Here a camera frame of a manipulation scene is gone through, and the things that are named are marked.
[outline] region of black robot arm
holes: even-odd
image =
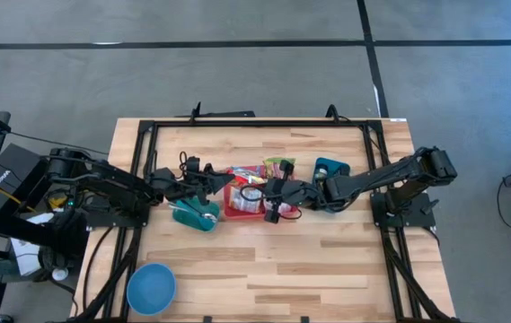
[[[293,165],[288,165],[286,161],[281,167],[287,175],[293,171]],[[423,147],[400,161],[355,176],[338,175],[315,184],[287,180],[285,176],[283,179],[270,179],[258,189],[274,206],[267,212],[265,220],[277,223],[277,210],[281,203],[340,212],[355,202],[363,192],[405,181],[400,188],[391,188],[385,192],[387,210],[395,214],[429,186],[448,185],[456,176],[456,170],[445,151],[436,147]]]
[[[199,170],[199,158],[189,157],[182,167],[183,179],[177,180],[168,168],[161,168],[141,179],[104,160],[93,160],[84,151],[54,148],[49,156],[48,179],[57,184],[78,186],[108,196],[113,204],[133,211],[135,204],[158,205],[163,198],[175,201],[198,196],[202,204],[206,195],[215,194],[233,179],[233,175],[213,171],[207,164]]]

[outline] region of white paper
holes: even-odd
[[[48,214],[40,214],[33,216],[28,219],[28,222],[31,223],[46,223],[54,217],[52,213]],[[28,241],[19,240],[15,238],[10,238],[12,241],[13,253],[16,256],[16,260],[18,261],[18,267],[20,268],[20,275],[25,276],[34,273],[36,270],[40,269],[40,262],[38,261],[38,253],[40,252],[40,246],[29,243]]]

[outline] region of blue bowl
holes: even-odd
[[[139,315],[163,312],[175,297],[175,275],[164,264],[141,266],[129,279],[129,306]]]

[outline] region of gray carpet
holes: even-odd
[[[366,0],[375,39],[511,39],[511,0]],[[362,39],[355,1],[0,0],[0,42]],[[511,173],[511,47],[378,48],[391,117],[459,171],[431,188],[458,316],[511,322],[511,230],[496,193]],[[364,48],[0,50],[13,129],[107,150],[120,117],[251,109],[262,117],[376,117]],[[49,144],[8,136],[38,153]],[[511,223],[511,188],[501,208]],[[2,312],[65,319],[69,295],[12,284]]]

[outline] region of black bracket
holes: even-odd
[[[137,127],[137,133],[143,134],[145,131],[148,131],[153,126],[154,126],[153,120],[141,120],[139,121],[139,127]]]
[[[327,108],[327,114],[325,115],[325,117],[326,118],[333,117],[333,120],[335,121],[335,123],[339,123],[339,112],[337,111],[337,108],[335,108],[334,104],[331,104]]]
[[[195,125],[195,118],[199,117],[199,111],[201,110],[201,101],[198,102],[198,106],[191,110],[191,117],[189,117],[189,122],[191,125]]]
[[[384,193],[371,194],[374,225],[388,228],[420,227],[430,228],[436,225],[431,202],[427,193],[415,196],[400,214],[388,214]]]
[[[381,121],[379,121],[379,120],[368,120],[367,124],[377,134],[382,134],[383,133],[383,123]]]

